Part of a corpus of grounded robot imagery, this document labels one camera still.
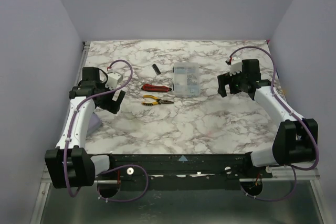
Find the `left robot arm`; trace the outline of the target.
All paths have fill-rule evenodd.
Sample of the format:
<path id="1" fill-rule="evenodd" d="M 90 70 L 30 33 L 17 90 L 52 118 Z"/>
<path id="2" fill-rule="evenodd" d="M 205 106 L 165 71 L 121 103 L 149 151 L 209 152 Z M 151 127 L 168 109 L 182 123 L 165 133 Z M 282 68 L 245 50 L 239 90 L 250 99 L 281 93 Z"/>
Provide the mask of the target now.
<path id="1" fill-rule="evenodd" d="M 117 114 L 125 92 L 116 100 L 114 89 L 123 75 L 97 67 L 84 67 L 82 79 L 69 91 L 70 111 L 56 147 L 47 150 L 45 163 L 55 188 L 93 185 L 97 175 L 110 168 L 108 155 L 91 156 L 85 150 L 95 108 Z"/>

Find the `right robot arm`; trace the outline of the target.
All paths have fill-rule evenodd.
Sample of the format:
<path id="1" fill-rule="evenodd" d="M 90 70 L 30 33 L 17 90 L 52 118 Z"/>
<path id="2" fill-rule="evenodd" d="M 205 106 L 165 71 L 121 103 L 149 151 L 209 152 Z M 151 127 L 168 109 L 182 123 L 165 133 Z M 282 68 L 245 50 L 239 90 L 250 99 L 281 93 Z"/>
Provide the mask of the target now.
<path id="1" fill-rule="evenodd" d="M 225 87 L 229 86 L 231 94 L 240 92 L 248 94 L 278 126 L 272 147 L 249 153 L 247 155 L 249 164 L 254 167 L 265 167 L 315 160 L 317 122 L 296 113 L 272 89 L 271 81 L 262 79 L 257 59 L 241 60 L 235 57 L 227 64 L 229 72 L 217 77 L 218 93 L 225 97 L 227 95 Z"/>

